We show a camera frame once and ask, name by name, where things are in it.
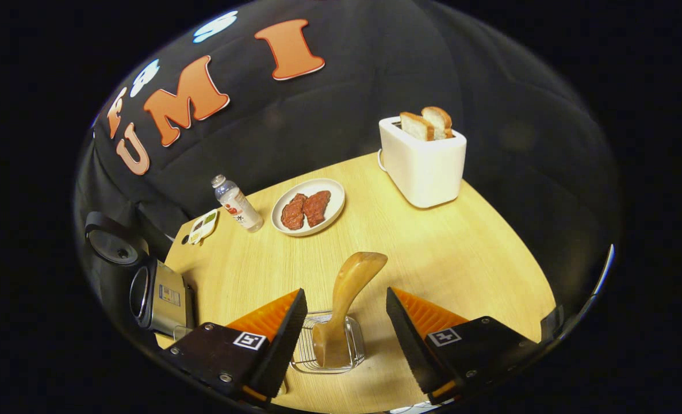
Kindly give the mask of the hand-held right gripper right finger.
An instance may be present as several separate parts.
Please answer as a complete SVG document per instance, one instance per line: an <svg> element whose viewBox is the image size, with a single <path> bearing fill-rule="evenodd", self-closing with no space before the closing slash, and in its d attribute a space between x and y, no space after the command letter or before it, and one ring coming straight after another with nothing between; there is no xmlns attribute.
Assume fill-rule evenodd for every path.
<svg viewBox="0 0 682 414"><path fill-rule="evenodd" d="M523 367L540 348L491 316L468 320L390 286L386 312L430 403L468 399Z"/></svg>

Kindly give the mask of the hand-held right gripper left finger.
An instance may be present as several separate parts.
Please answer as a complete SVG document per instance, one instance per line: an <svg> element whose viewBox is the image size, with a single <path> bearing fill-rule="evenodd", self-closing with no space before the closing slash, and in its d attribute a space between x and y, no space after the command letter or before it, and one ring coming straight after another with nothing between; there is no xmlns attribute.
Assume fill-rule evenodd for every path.
<svg viewBox="0 0 682 414"><path fill-rule="evenodd" d="M163 351L187 378L234 401L278 395L307 315L299 288L228 325L202 323Z"/></svg>

